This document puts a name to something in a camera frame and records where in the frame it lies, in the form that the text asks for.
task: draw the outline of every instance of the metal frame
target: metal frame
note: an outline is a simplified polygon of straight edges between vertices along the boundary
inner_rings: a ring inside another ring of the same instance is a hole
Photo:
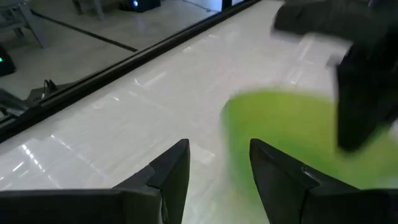
[[[223,6],[225,6],[224,2],[226,1],[232,2],[232,0],[223,0]],[[8,115],[0,119],[0,143],[259,1],[261,0],[245,0],[235,6],[226,8],[224,11],[187,27],[152,47],[138,51],[133,56],[91,74],[77,81],[74,85],[56,92],[54,95],[50,95],[18,118]]]

